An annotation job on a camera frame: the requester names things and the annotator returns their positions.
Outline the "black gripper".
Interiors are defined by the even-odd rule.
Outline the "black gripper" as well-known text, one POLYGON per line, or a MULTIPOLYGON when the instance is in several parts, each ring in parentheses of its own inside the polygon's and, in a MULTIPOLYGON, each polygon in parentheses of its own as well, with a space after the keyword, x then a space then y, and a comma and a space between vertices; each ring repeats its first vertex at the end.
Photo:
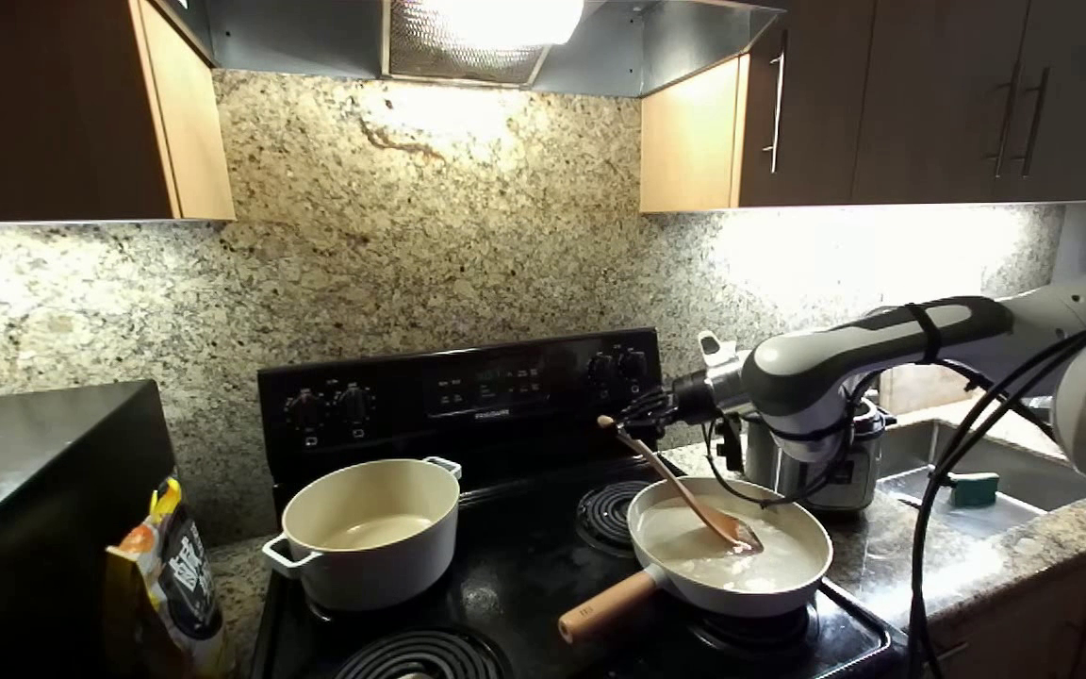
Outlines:
POLYGON ((713 421, 719 415, 713 390, 705 384, 700 374, 665 381, 641 398, 632 398, 623 413, 618 421, 625 429, 651 429, 665 434, 675 421, 713 421))

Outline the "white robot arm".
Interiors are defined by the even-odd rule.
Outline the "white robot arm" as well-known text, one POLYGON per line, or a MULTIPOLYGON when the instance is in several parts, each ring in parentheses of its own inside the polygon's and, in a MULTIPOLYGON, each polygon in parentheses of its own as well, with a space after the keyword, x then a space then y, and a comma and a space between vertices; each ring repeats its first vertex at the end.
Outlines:
POLYGON ((835 327, 772 336, 750 352, 719 347, 705 369, 647 390, 623 420, 630 426, 669 426, 748 406, 778 439, 780 459, 821 470, 836 457, 848 391, 868 374, 949 357, 1002 381, 1056 345, 1072 345, 1073 354, 1044 376, 1052 434, 1086 474, 1086 281, 1016 297, 910 301, 835 327))

